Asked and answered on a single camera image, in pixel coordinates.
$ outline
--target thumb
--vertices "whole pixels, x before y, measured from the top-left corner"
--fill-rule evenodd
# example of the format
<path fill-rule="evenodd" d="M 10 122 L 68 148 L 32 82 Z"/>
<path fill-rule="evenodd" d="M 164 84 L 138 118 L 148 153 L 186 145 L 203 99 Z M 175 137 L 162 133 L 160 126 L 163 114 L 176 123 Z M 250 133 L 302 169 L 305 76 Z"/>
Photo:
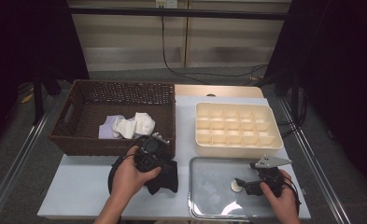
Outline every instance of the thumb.
<path fill-rule="evenodd" d="M 153 179 L 155 177 L 157 177 L 157 175 L 160 173 L 161 171 L 161 167 L 156 167 L 148 172 L 143 173 L 143 178 L 146 181 Z"/>
<path fill-rule="evenodd" d="M 265 197 L 270 202 L 270 204 L 273 204 L 277 200 L 276 196 L 273 194 L 270 187 L 268 187 L 268 185 L 266 183 L 261 182 L 260 183 L 260 188 L 261 188 L 262 192 L 264 193 Z"/>

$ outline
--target wall socket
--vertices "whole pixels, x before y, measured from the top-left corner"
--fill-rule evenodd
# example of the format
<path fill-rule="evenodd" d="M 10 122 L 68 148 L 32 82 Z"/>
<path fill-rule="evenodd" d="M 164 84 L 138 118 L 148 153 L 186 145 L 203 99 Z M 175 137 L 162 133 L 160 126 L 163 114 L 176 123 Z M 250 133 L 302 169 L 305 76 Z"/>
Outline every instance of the wall socket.
<path fill-rule="evenodd" d="M 156 0 L 156 8 L 177 8 L 177 0 Z"/>

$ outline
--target cream storage box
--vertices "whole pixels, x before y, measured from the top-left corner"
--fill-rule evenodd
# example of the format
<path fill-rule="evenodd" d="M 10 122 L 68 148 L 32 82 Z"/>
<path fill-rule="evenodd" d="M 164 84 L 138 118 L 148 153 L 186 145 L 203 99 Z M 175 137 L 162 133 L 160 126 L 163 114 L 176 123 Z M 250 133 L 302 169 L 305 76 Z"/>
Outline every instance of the cream storage box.
<path fill-rule="evenodd" d="M 283 147 L 268 105 L 199 103 L 195 140 L 197 153 L 204 157 L 259 159 Z"/>

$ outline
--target white table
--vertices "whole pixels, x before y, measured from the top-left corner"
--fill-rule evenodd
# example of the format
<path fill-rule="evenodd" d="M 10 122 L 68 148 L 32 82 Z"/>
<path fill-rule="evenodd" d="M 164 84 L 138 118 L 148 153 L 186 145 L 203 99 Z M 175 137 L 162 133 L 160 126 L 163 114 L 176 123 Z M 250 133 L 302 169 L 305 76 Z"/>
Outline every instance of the white table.
<path fill-rule="evenodd" d="M 150 195 L 146 187 L 143 187 L 131 199 L 122 214 L 122 218 L 129 220 L 192 219 L 188 207 L 189 162 L 191 158 L 198 156 L 195 152 L 194 118 L 195 105 L 200 102 L 268 105 L 264 98 L 177 95 L 176 157 L 174 160 L 177 161 L 178 192 L 173 193 L 169 189 L 160 189 L 156 194 Z M 287 159 L 286 149 L 284 147 L 280 149 L 276 156 Z M 37 214 L 41 217 L 55 219 L 95 219 L 109 196 L 107 177 L 110 165 L 116 158 L 64 155 Z M 290 173 L 299 190 L 302 202 L 299 217 L 310 218 L 291 165 L 285 165 L 281 168 Z"/>

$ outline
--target human arm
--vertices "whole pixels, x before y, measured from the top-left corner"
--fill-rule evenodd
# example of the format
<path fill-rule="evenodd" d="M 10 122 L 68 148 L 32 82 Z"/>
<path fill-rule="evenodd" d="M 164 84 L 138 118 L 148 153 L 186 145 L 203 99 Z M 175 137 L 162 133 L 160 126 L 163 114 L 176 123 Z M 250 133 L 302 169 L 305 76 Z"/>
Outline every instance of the human arm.
<path fill-rule="evenodd" d="M 288 173 L 286 173 L 284 170 L 280 170 L 280 172 L 284 177 L 290 180 L 290 175 Z M 296 199 L 294 197 L 294 192 L 290 188 L 284 187 L 282 189 L 281 196 L 276 198 L 266 183 L 261 182 L 260 186 L 265 197 L 273 207 L 276 217 L 281 223 L 300 223 L 300 219 L 297 216 Z"/>
<path fill-rule="evenodd" d="M 95 224 L 116 224 L 131 198 L 142 188 L 146 181 L 155 178 L 161 171 L 157 167 L 141 173 L 134 166 L 134 154 L 138 147 L 131 147 L 113 177 L 113 188 Z"/>

